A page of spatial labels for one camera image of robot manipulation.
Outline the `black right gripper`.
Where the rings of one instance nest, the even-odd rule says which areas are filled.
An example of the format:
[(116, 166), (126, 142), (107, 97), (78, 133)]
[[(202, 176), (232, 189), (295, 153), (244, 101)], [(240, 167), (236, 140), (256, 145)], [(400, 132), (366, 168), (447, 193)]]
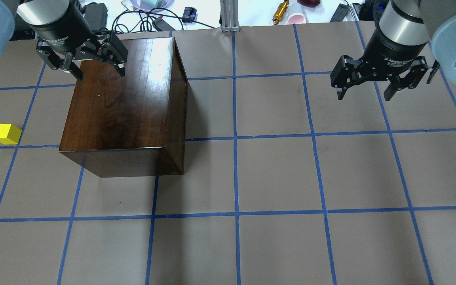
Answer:
[[(375, 29), (366, 46), (362, 60), (343, 55), (331, 72), (331, 87), (337, 99), (343, 100), (347, 90), (366, 81), (390, 81), (384, 92), (386, 102), (403, 89), (414, 89), (428, 70), (425, 57), (418, 57), (426, 43), (408, 46), (396, 43)], [(400, 74), (409, 71), (401, 78)]]

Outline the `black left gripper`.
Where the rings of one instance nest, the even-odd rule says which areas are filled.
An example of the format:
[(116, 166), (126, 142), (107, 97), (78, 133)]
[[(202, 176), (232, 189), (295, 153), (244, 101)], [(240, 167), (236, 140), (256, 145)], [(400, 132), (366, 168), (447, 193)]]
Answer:
[(93, 33), (81, 12), (67, 11), (54, 22), (34, 25), (34, 30), (40, 38), (36, 53), (50, 69), (63, 70), (82, 80), (83, 72), (74, 63), (76, 51), (81, 50), (87, 59), (107, 63), (119, 76), (125, 76), (127, 48), (112, 31)]

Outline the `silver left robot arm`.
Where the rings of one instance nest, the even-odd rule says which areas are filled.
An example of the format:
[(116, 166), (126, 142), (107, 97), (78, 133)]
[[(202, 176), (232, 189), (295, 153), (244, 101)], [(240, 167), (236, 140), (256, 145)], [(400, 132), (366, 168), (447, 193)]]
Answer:
[(52, 70), (63, 70), (82, 80), (75, 60), (98, 60), (125, 75), (128, 50), (106, 20), (94, 29), (86, 16), (87, 7), (78, 0), (22, 0), (11, 9), (0, 0), (0, 56), (11, 40), (18, 15), (38, 36), (36, 52)]

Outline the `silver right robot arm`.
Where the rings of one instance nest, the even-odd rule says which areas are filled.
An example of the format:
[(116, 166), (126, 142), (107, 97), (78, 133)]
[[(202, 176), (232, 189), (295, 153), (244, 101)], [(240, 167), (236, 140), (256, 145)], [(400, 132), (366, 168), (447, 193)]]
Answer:
[(403, 89), (414, 89), (429, 70), (420, 55), (431, 45), (435, 62), (456, 84), (456, 0), (391, 0), (358, 60), (343, 55), (331, 72), (331, 86), (342, 100), (347, 90), (367, 81), (388, 81), (385, 101)]

